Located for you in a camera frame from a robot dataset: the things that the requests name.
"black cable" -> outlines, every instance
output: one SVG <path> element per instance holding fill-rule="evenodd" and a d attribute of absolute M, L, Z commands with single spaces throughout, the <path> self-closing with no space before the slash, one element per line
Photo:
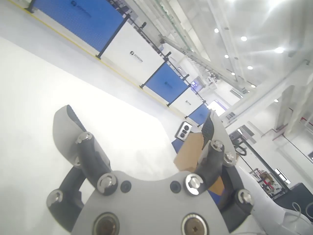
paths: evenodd
<path fill-rule="evenodd" d="M 246 156 L 247 155 L 247 149 L 246 148 L 243 148 L 243 147 L 241 147 L 240 145 L 235 145 L 236 147 L 235 147 L 235 152 L 237 153 L 237 154 L 239 154 L 240 156 Z M 243 151 L 243 153 L 241 153 L 241 152 L 238 152 L 237 151 L 237 148 L 240 148 L 242 151 Z"/>

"window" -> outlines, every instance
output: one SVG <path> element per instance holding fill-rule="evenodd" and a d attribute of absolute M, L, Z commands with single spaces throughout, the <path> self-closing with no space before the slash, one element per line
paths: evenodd
<path fill-rule="evenodd" d="M 280 171 L 280 169 L 275 169 L 275 172 L 278 174 L 278 176 L 286 183 L 286 184 L 290 184 L 291 182 L 289 181 L 289 179 L 286 178 L 286 176 Z"/>
<path fill-rule="evenodd" d="M 220 103 L 218 103 L 217 100 L 212 101 L 208 106 L 208 109 L 215 110 L 216 114 L 220 116 L 223 114 L 226 110 L 221 107 Z"/>

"logo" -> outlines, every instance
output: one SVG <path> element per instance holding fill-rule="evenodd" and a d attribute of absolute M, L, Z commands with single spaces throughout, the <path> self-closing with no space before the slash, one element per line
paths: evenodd
<path fill-rule="evenodd" d="M 138 61 L 143 62 L 143 60 L 139 56 L 137 56 L 134 51 L 131 51 L 129 54 L 136 58 Z"/>
<path fill-rule="evenodd" d="M 91 15 L 80 5 L 77 5 L 76 1 L 71 1 L 71 5 L 73 5 L 74 7 L 77 6 L 77 9 L 81 10 L 85 15 L 87 15 L 89 18 L 91 18 Z"/>

